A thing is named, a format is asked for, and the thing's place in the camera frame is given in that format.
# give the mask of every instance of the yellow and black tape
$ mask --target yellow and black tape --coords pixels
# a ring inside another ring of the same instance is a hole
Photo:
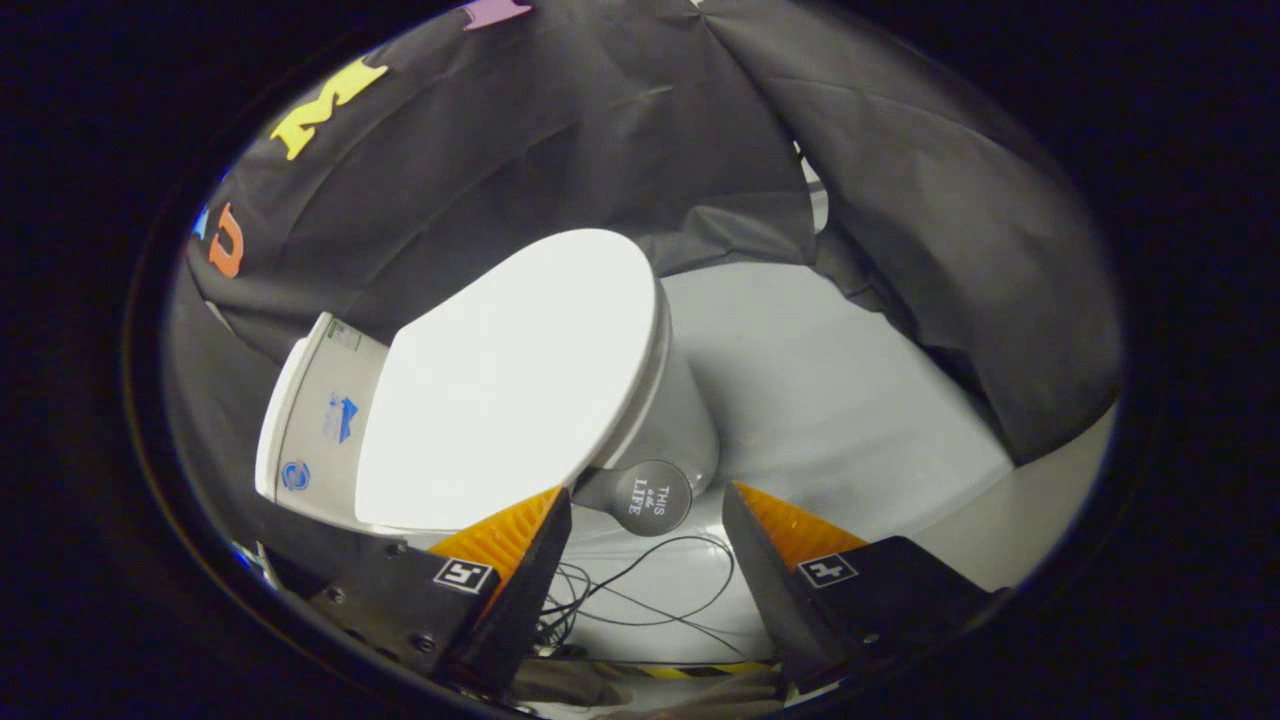
[[[616,678],[658,678],[662,680],[692,680],[728,678],[768,670],[765,662],[731,662],[728,665],[649,665],[630,662],[594,662],[595,667]]]

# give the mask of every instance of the toilet lid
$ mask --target toilet lid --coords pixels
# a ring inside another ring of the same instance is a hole
[[[637,389],[657,288],[628,238],[571,231],[402,328],[365,429],[356,518],[456,530],[577,478]]]

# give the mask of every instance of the black cloth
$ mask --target black cloth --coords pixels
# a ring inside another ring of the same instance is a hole
[[[252,488],[270,388],[317,314],[389,343],[575,227],[632,237],[660,275],[813,266],[969,379],[1019,462],[1114,400],[1100,229],[1027,132],[913,49],[813,1],[544,0],[466,23],[449,12],[372,49],[361,63],[385,70],[358,92],[282,106],[195,228],[168,327],[172,425],[241,542],[317,562],[302,546],[358,544]],[[307,104],[291,160],[273,131]],[[794,141],[829,192],[820,238]],[[210,252],[233,234],[228,277]]]

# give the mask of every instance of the letter m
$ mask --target letter m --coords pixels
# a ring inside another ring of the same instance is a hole
[[[320,90],[320,97],[294,108],[271,131],[271,140],[279,138],[288,147],[289,160],[297,158],[316,133],[314,127],[306,126],[328,120],[333,117],[334,105],[346,105],[387,72],[387,65],[370,68],[364,60],[364,58],[356,60],[329,78]]]

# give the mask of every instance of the blue sticker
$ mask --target blue sticker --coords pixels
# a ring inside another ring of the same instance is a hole
[[[200,217],[196,218],[196,225],[191,228],[191,234],[205,240],[205,224],[209,223],[209,208],[206,206],[200,211]]]
[[[330,395],[329,410],[324,416],[324,434],[330,439],[338,441],[338,445],[342,445],[343,441],[351,437],[351,419],[358,411],[360,409],[356,407],[356,404],[349,397],[338,400],[337,395]]]
[[[239,557],[241,562],[243,562],[246,568],[252,569],[253,566],[262,565],[262,561],[259,560],[259,557],[252,552],[250,552],[248,550],[244,550],[242,544],[233,542],[232,550],[236,552],[236,557]]]
[[[288,489],[307,489],[311,483],[311,468],[306,462],[289,462],[280,469],[280,482]]]

